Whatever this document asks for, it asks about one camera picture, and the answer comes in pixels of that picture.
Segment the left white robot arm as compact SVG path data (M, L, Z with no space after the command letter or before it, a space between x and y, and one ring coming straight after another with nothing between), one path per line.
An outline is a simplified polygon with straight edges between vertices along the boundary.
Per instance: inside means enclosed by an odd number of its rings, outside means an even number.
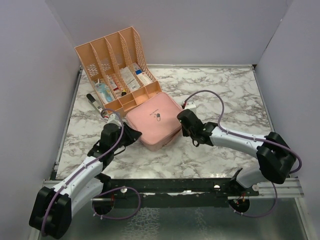
M142 133L126 123L107 123L100 139L89 150L85 160L68 177L53 187L42 187L37 193L29 225L44 236L60 239L68 230L74 215L93 197L106 197L111 190L110 177L102 171L114 159L115 151L136 142Z

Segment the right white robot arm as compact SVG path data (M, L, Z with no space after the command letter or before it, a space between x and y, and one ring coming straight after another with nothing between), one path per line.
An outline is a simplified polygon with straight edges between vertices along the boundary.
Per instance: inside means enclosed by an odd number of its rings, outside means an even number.
M189 109L177 115L182 126L182 135L190 137L195 147L199 145L230 148L257 159L258 166L240 168L229 182L230 191L240 196L253 185L269 181L283 184L290 175L296 161L293 152L275 133L253 135L243 132L222 130L217 123L202 121Z

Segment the pink medicine kit case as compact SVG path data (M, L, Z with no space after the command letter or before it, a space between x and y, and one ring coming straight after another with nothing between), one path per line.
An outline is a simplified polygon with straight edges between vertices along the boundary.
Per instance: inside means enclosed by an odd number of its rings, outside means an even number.
M181 133L177 115L182 111L167 93L160 92L126 115L129 126L141 132L140 141L152 151L170 144Z

